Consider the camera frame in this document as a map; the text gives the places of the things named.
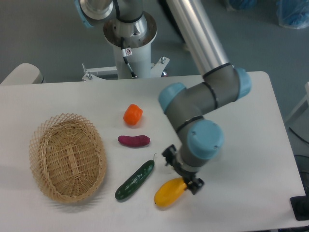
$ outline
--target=metal bracket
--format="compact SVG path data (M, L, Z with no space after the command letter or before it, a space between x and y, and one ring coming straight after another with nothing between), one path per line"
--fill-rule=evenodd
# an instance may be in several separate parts
M169 58L161 57L160 60L150 70L150 76L151 77L161 77L168 63L169 63Z
M151 64L151 70L150 70L150 76L151 77L161 77L161 76L167 76L167 73L165 72L165 67L169 63L169 58L167 57L161 57L160 60L154 64ZM97 76L106 76L106 75L116 75L117 74L117 68L115 66L113 67L104 67L104 68L94 68L94 69L87 69L82 63L84 76L82 77L83 81L98 81L105 79L99 78Z

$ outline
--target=green cucumber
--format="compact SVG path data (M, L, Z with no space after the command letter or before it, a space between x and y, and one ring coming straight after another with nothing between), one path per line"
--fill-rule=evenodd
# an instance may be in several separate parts
M126 182L120 186L116 193L117 200L123 200L131 196L144 183L155 166L153 160L145 162Z

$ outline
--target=silver metal tube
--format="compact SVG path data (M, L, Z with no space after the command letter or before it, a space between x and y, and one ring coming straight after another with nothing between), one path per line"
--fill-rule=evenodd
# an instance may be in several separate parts
M167 0L201 75L229 63L200 0Z
M107 18L113 9L112 0L81 0L80 4L83 12L95 20Z

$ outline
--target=white table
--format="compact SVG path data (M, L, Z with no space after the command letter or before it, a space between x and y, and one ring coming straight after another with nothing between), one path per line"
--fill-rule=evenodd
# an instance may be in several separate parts
M178 176L164 166L161 152L170 144L179 147L180 141L157 97L170 83L190 87L202 81L200 76L0 87L1 231L240 232L308 225L295 220L290 205L290 197L304 195L304 190L269 77L250 75L253 89L247 97L206 115L223 129L225 145L198 174L205 181L203 190L196 196L185 192L166 210L156 208L154 194ZM134 129L122 120L131 103L144 111ZM29 169L33 132L61 113L92 121L108 158L100 189L76 205L45 197ZM151 138L149 147L132 149L117 141L119 135L140 134ZM154 153L150 178L128 201L118 203L116 189Z

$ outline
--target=blue plastic bag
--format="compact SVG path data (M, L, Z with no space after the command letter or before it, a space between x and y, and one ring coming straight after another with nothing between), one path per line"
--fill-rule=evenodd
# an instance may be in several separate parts
M309 0L279 0L277 5L280 26L293 29L309 26Z

